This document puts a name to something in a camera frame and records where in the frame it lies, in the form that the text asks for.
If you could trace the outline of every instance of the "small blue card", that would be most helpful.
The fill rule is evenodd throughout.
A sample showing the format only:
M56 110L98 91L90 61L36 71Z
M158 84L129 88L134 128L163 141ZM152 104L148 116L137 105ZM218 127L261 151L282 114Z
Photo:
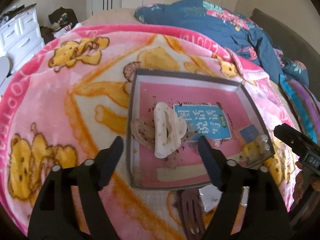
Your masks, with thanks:
M174 104L173 109L198 131L192 141L198 141L202 135L214 140L231 138L228 121L218 106Z
M240 131L242 138L245 140L246 144L249 144L254 141L254 139L259 135L259 131L257 128L252 124L248 127L242 129Z

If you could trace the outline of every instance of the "bed headboard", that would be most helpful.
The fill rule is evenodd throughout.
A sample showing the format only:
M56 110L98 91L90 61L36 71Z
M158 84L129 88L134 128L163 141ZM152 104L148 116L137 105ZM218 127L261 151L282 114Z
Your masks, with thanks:
M251 19L282 48L285 57L306 65L309 89L320 100L320 54L295 31L259 9L253 10Z

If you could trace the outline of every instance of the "dresser drawer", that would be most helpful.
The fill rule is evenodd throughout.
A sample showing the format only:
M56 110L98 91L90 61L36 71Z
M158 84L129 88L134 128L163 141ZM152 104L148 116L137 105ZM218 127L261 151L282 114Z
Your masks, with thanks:
M29 11L19 17L21 34L27 33L38 24L36 10Z
M20 60L19 63L17 63L15 66L13 66L13 69L11 73L17 72L20 68L23 67L25 63L27 63L29 60L32 59L32 57L37 54L42 48L44 47L43 40L39 40L31 49L30 51Z
M0 32L0 36L3 49L20 39L21 35L18 20L5 25Z
M41 34L38 27L21 36L21 39L6 51L13 66L20 62L21 58L30 51L39 40L41 40Z

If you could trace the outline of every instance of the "pink blanket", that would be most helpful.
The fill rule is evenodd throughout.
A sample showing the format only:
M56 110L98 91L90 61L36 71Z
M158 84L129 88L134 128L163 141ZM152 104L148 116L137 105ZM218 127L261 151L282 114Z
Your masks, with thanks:
M292 151L274 138L276 125L293 126L268 75L199 33L167 26L83 26L47 44L12 78L0 104L0 201L16 225L28 222L45 176L55 164L79 165L125 138L130 79L123 69L189 71L242 82L273 140L274 158L265 165L285 204L298 170ZM109 186L100 192L119 236L125 239L184 239L168 191L130 188L124 155ZM88 233L77 190L80 228Z

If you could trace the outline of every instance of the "white dresser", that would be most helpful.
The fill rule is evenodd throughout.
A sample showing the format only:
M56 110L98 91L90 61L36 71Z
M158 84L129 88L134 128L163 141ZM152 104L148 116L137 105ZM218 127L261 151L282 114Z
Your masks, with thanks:
M44 41L41 37L35 6L16 15L0 27L0 57L9 58L12 74L43 47Z

